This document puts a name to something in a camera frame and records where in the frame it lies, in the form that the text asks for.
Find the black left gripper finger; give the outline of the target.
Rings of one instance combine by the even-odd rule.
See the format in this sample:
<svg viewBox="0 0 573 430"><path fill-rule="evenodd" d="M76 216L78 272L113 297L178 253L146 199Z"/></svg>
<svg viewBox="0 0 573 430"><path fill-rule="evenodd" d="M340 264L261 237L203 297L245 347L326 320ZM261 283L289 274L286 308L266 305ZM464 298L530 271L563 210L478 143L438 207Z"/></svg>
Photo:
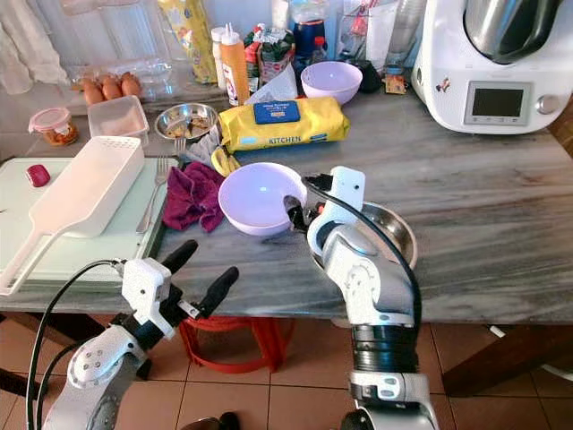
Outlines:
<svg viewBox="0 0 573 430"><path fill-rule="evenodd" d="M214 279L206 290L203 298L195 306L199 316L210 316L229 294L230 288L240 278L240 270L235 266L230 266L218 278Z"/></svg>
<svg viewBox="0 0 573 430"><path fill-rule="evenodd" d="M188 240L182 245L178 246L171 254L161 262L161 265L168 269L169 273L176 274L180 271L185 264L192 258L198 249L197 240Z"/></svg>

